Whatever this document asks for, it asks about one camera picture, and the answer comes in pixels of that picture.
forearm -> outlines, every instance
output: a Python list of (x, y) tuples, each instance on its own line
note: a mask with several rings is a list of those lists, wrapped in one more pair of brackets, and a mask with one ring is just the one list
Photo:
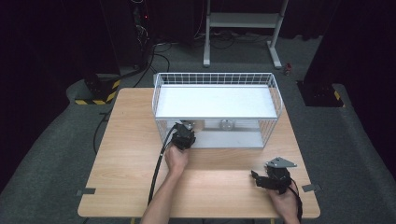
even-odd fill
[(284, 218), (283, 219), (285, 224), (300, 224), (300, 221), (298, 220), (298, 218)]
[(168, 223), (175, 187), (181, 174), (168, 174), (155, 193), (140, 223)]

wire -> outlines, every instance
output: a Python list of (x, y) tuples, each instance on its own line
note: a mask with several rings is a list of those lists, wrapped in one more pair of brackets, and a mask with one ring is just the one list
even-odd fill
[(151, 70), (151, 72), (153, 74), (157, 74), (158, 73), (158, 71), (153, 66), (151, 66), (149, 69)]
[(142, 3), (143, 0), (140, 0), (140, 1), (131, 0), (131, 2), (139, 4), (139, 3)]
[(213, 41), (211, 41), (210, 42), (210, 47), (212, 47), (212, 48), (214, 48), (214, 49), (227, 49), (227, 48), (229, 48), (230, 46), (232, 46), (233, 45), (233, 43), (235, 43), (235, 37), (233, 36), (233, 35), (223, 35), (223, 36), (221, 36), (220, 38), (222, 38), (220, 41), (229, 41), (229, 40), (231, 40), (232, 42), (231, 42), (231, 44), (229, 44), (229, 45), (227, 45), (226, 47), (217, 47), (217, 46), (215, 46), (214, 44), (213, 44)]
[(96, 149), (96, 135), (98, 134), (99, 128), (102, 125), (103, 122), (108, 122), (107, 116), (111, 113), (111, 111), (113, 110), (113, 108), (111, 108), (107, 113), (100, 113), (100, 115), (103, 115), (102, 120), (99, 122), (98, 126), (96, 127), (95, 133), (93, 134), (93, 152), (96, 154), (98, 154), (98, 151)]
[(259, 43), (262, 41), (266, 41), (271, 38), (270, 35), (265, 36), (265, 35), (240, 35), (235, 38), (236, 43)]
[(88, 217), (84, 219), (84, 221), (82, 222), (82, 224), (85, 224), (88, 222), (88, 220), (90, 220)]
[(148, 39), (149, 39), (149, 33), (148, 31), (141, 25), (136, 25), (136, 31), (137, 31), (137, 40), (140, 43), (140, 49), (144, 51), (144, 47), (146, 46)]
[(160, 171), (160, 166), (161, 166), (161, 161), (163, 160), (163, 153), (165, 152), (166, 148), (168, 147), (168, 144), (166, 142), (168, 141), (169, 135), (171, 135), (172, 131), (176, 128), (176, 125), (172, 127), (172, 129), (169, 131), (168, 135), (166, 135), (165, 140), (163, 141), (163, 148), (161, 148), (161, 153), (160, 156), (158, 157), (157, 160), (157, 166), (155, 167), (154, 175), (152, 177), (151, 181), (151, 188), (149, 190), (149, 195), (148, 195), (148, 205), (151, 203), (152, 196), (154, 193), (154, 188), (155, 188), (155, 182), (157, 181), (157, 175), (158, 172)]
[(135, 87), (140, 83), (140, 81), (143, 79), (143, 77), (145, 76), (145, 74), (146, 74), (146, 73), (148, 72), (148, 70), (150, 69), (151, 64), (152, 64), (152, 61), (154, 60), (154, 50), (155, 50), (155, 47), (152, 49), (151, 60), (149, 61), (149, 64), (147, 65), (145, 72), (144, 72), (143, 75), (137, 80), (137, 82), (134, 84), (133, 88), (135, 88)]
[(201, 30), (201, 26), (202, 26), (202, 23), (203, 23), (203, 21), (204, 21), (204, 14), (205, 14), (205, 0), (202, 0), (201, 20), (200, 20), (200, 22), (199, 22), (199, 26), (198, 26), (197, 32), (196, 32), (195, 35), (194, 35), (194, 38), (199, 34), (199, 32), (200, 32), (200, 30)]
[[(296, 182), (293, 179), (291, 181), (293, 181), (294, 185), (297, 188)], [(297, 192), (294, 189), (292, 189), (290, 186), (288, 186), (288, 188), (291, 190), (291, 192), (296, 197), (296, 201), (297, 201), (297, 218), (299, 219), (299, 221), (301, 223), (301, 219), (303, 217), (303, 202), (301, 201), (301, 198), (300, 198), (300, 192), (299, 192), (298, 188), (297, 188)]]
[(163, 53), (163, 52), (166, 52), (166, 51), (168, 51), (169, 49), (171, 49), (172, 46), (173, 46), (174, 44), (173, 44), (173, 43), (162, 43), (162, 44), (156, 44), (155, 47), (161, 46), (161, 45), (169, 45), (169, 48), (163, 49), (163, 50), (160, 50), (160, 51), (155, 51), (156, 53)]
[(161, 55), (161, 54), (156, 54), (156, 53), (155, 53), (154, 55), (160, 56), (160, 57), (164, 58), (164, 59), (168, 62), (168, 67), (166, 68), (166, 72), (169, 72), (169, 67), (170, 67), (170, 65), (171, 65), (171, 63), (169, 62), (169, 60), (168, 60), (165, 56), (163, 56), (163, 55)]
[(122, 76), (116, 76), (116, 77), (102, 77), (101, 81), (118, 81), (121, 80), (123, 78), (127, 78), (127, 77), (132, 77), (134, 75), (137, 75), (139, 73), (141, 73), (143, 70), (145, 70), (147, 68), (147, 65), (145, 64), (142, 67), (139, 67), (138, 70), (135, 70), (133, 72), (130, 72), (128, 74), (122, 75)]

white shelf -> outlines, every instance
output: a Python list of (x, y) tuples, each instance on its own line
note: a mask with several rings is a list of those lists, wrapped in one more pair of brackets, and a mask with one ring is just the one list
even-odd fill
[(289, 0), (283, 0), (279, 13), (219, 13), (210, 11), (210, 0), (207, 0), (204, 67), (210, 66), (210, 27), (241, 27), (274, 29), (272, 40), (268, 43), (268, 49), (273, 59), (274, 67), (277, 69), (282, 68), (276, 53), (275, 44), (288, 2)]
[(210, 14), (211, 27), (275, 28), (278, 14), (215, 13)]
[(156, 119), (276, 119), (266, 85), (162, 85)]

white wire basket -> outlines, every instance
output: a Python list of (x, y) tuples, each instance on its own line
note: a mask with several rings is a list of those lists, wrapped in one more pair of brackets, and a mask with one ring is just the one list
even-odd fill
[(163, 142), (184, 122), (195, 131), (193, 148), (264, 148), (283, 109), (271, 73), (159, 73), (154, 83)]

wooden table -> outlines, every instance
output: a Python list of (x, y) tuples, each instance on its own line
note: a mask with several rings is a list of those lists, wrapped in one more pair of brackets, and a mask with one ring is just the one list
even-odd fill
[[(162, 147), (151, 110), (152, 88), (121, 89), (92, 167), (78, 213), (82, 217), (142, 217), (151, 179)], [(192, 149), (190, 163), (180, 179), (171, 217), (277, 217), (265, 189), (250, 175), (264, 175), (264, 163), (275, 157), (292, 161), (305, 218), (318, 217), (310, 180), (286, 109), (264, 149)], [(156, 189), (167, 173), (163, 162)]]

